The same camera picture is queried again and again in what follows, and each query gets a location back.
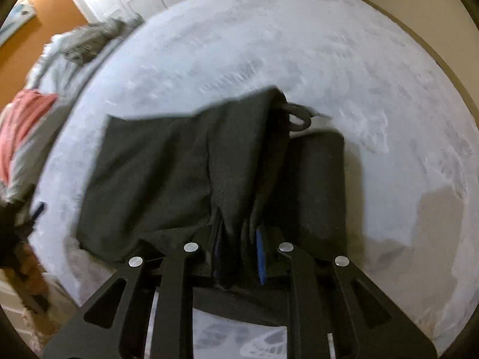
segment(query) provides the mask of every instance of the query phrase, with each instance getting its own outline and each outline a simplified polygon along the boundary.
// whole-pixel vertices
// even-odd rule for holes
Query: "orange wall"
[[[0,109],[25,85],[25,77],[57,34],[87,24],[72,0],[30,0],[37,16],[0,46]]]

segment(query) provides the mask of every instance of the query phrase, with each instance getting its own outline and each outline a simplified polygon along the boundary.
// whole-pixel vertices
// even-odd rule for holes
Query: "gray blanket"
[[[27,76],[25,89],[38,88],[45,94],[57,93],[58,99],[16,150],[10,166],[10,184],[5,192],[6,200],[21,199],[30,185],[38,183],[53,143],[83,89],[118,45],[142,23],[142,19],[136,18],[121,26],[117,24],[117,31],[110,32],[111,35],[116,33],[116,36],[110,42],[105,42],[101,50],[97,43],[95,52],[98,56],[88,63],[79,63],[78,55],[81,54],[82,42],[90,44],[94,34],[84,35],[88,34],[89,28],[92,27],[87,26],[84,30],[79,28],[55,35],[52,42],[45,46],[43,54]],[[111,26],[98,24],[93,28],[101,28],[105,32],[106,28]],[[75,62],[69,60],[73,53],[77,55]],[[91,55],[82,58],[87,60],[90,57]]]

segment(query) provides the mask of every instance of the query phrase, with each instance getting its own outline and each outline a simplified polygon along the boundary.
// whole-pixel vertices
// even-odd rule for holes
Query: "picture frame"
[[[0,27],[0,47],[25,23],[36,16],[29,0],[19,0]]]

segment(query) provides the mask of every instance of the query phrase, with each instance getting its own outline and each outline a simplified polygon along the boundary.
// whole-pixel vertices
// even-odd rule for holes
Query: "bed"
[[[443,352],[479,302],[479,132],[431,56],[360,0],[188,0],[152,17],[92,77],[50,153],[30,237],[41,262],[80,305],[113,272],[75,239],[107,115],[190,113],[267,85],[343,133],[349,256]],[[195,355],[284,342],[284,329],[229,323],[196,312]]]

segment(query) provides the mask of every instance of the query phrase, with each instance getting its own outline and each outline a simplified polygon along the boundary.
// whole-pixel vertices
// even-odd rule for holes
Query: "beige wall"
[[[479,30],[460,0],[368,0],[404,23],[435,51],[479,122]],[[454,72],[460,83],[454,82]]]

